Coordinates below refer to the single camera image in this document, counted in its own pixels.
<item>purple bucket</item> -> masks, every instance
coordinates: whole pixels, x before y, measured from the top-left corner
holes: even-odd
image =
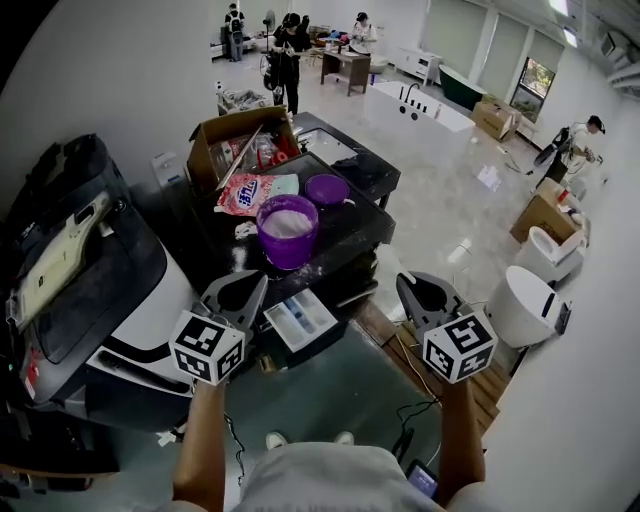
[[[276,212],[292,211],[301,213],[310,221],[308,231],[290,238],[279,238],[269,234],[269,225],[265,231],[267,219]],[[258,240],[269,258],[269,261],[281,270],[295,270],[303,267],[311,259],[313,241],[318,233],[318,210],[314,204],[304,197],[281,195],[265,201],[256,216]]]

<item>toilet lid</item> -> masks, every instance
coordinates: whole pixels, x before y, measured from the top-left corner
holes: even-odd
[[[553,289],[538,276],[522,267],[507,269],[507,283],[520,304],[536,318],[543,318],[549,297],[555,295]]]

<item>white powder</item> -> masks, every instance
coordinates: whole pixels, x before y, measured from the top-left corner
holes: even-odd
[[[243,240],[249,235],[255,235],[258,233],[258,228],[250,220],[243,222],[239,226],[236,226],[236,240]]]
[[[274,238],[296,238],[311,231],[312,227],[304,213],[280,210],[267,217],[262,229]]]
[[[233,255],[233,271],[242,272],[247,261],[247,250],[244,247],[234,247],[231,254]]]

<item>black table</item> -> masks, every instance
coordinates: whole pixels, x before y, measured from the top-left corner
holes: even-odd
[[[312,153],[291,159],[266,174],[293,173],[298,175],[301,194],[304,193],[305,183],[313,176],[341,176]],[[214,213],[220,192],[198,200],[193,211],[208,247],[205,259],[212,280],[237,270],[237,255],[243,254],[243,268],[261,270],[269,276],[269,288],[263,305],[267,309],[319,283],[358,256],[371,251],[378,243],[389,243],[395,229],[394,220],[348,179],[347,182],[351,189],[349,198],[355,205],[318,208],[320,226],[311,261],[291,272],[278,270],[267,261],[257,236],[236,240],[236,226],[254,219]]]
[[[295,128],[302,129],[299,135],[321,129],[353,149],[358,154],[356,165],[348,169],[340,169],[340,172],[360,189],[365,197],[371,201],[380,200],[380,207],[382,209],[386,207],[389,194],[397,188],[400,180],[398,169],[356,140],[309,112],[294,116],[293,124]]]

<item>person in white shirt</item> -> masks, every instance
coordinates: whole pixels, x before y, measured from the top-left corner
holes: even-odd
[[[364,55],[373,53],[373,43],[378,40],[378,32],[376,27],[369,21],[369,16],[366,12],[358,13],[353,30],[349,35],[349,40],[349,46],[353,51]]]
[[[198,383],[174,471],[174,501],[158,512],[222,512],[225,388]],[[484,456],[469,381],[445,384],[441,400],[438,501],[449,512],[497,512],[495,496],[483,483]],[[273,432],[267,448],[243,483],[235,512],[444,510],[407,481],[390,452],[354,446],[348,432],[334,443],[297,444]]]
[[[553,163],[540,183],[545,178],[560,183],[565,176],[570,182],[585,168],[587,162],[594,162],[595,156],[587,143],[590,137],[598,132],[605,133],[604,125],[598,116],[591,116],[586,123],[574,123],[569,129],[569,138],[558,149]]]

